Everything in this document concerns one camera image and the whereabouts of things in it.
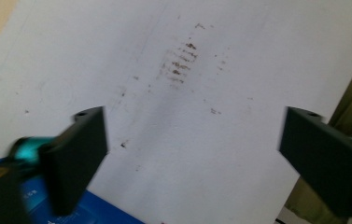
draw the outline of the whiteboard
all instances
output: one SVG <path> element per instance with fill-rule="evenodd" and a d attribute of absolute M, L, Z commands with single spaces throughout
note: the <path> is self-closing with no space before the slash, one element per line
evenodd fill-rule
<path fill-rule="evenodd" d="M 89 190 L 147 223 L 270 223 L 298 177 L 286 105 L 329 117 L 352 2 L 20 0 L 0 34 L 0 157 L 104 105 Z"/>

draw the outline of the white board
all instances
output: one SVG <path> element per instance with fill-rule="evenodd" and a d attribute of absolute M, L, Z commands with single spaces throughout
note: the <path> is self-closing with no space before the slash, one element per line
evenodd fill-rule
<path fill-rule="evenodd" d="M 147 223 L 273 223 L 297 179 L 284 107 L 329 117 L 352 2 L 26 1 L 0 35 L 0 157 L 104 105 L 89 189 Z"/>

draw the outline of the black object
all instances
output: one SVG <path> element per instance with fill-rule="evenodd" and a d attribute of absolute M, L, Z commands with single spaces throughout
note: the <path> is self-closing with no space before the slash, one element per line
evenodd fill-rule
<path fill-rule="evenodd" d="M 352 140 L 288 107 L 280 152 L 336 216 L 352 216 Z"/>
<path fill-rule="evenodd" d="M 73 212 L 107 153 L 104 109 L 88 109 L 74 119 L 54 139 L 19 139 L 0 163 L 0 223 L 30 223 L 19 184 L 34 175 L 44 176 L 54 215 Z M 21 150 L 32 156 L 19 157 Z"/>

